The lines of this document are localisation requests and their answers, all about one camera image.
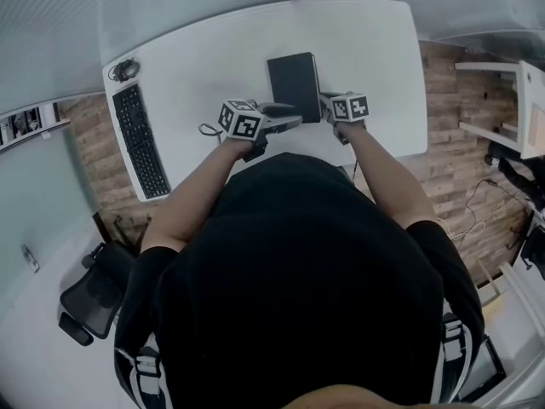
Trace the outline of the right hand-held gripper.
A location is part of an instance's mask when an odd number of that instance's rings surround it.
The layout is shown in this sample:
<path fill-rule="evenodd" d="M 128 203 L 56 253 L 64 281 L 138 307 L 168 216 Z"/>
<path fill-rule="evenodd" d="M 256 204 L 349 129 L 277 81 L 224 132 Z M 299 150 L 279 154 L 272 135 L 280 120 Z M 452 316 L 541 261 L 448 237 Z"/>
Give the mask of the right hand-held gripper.
<path fill-rule="evenodd" d="M 366 127 L 365 119 L 369 116 L 369 107 L 367 97 L 363 94 L 320 92 L 319 104 L 323 119 L 333 125 L 333 134 L 342 145 L 347 145 L 349 141 L 337 129 L 339 123 L 361 124 Z"/>

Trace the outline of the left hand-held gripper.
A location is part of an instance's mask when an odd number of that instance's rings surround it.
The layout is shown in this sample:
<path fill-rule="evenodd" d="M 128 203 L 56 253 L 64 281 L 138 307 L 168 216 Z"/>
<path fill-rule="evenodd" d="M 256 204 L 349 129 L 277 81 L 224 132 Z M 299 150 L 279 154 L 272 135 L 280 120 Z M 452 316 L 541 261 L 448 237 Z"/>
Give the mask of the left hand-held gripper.
<path fill-rule="evenodd" d="M 222 103 L 218 124 L 228 138 L 252 143 L 252 149 L 243 156 L 248 163 L 266 151 L 266 134 L 294 129 L 302 124 L 302 116 L 296 116 L 295 108 L 284 103 L 227 99 Z"/>

